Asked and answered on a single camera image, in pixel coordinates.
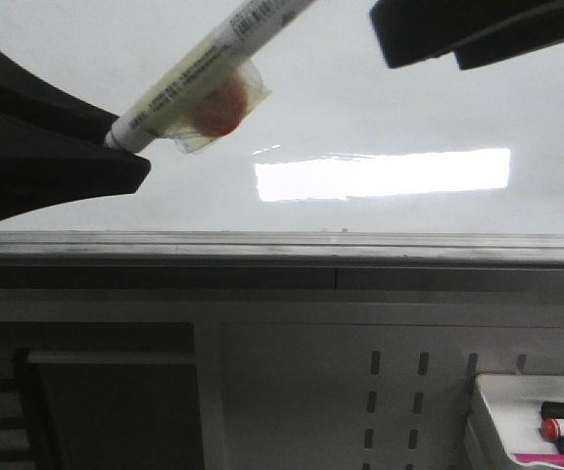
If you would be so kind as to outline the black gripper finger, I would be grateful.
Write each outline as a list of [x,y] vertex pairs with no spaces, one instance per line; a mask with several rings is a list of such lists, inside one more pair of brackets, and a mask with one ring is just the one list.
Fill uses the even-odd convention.
[[564,1],[378,1],[369,17],[392,69],[451,53],[471,70],[564,43]]
[[0,221],[63,203],[135,193],[151,164],[105,147],[115,119],[0,52]]

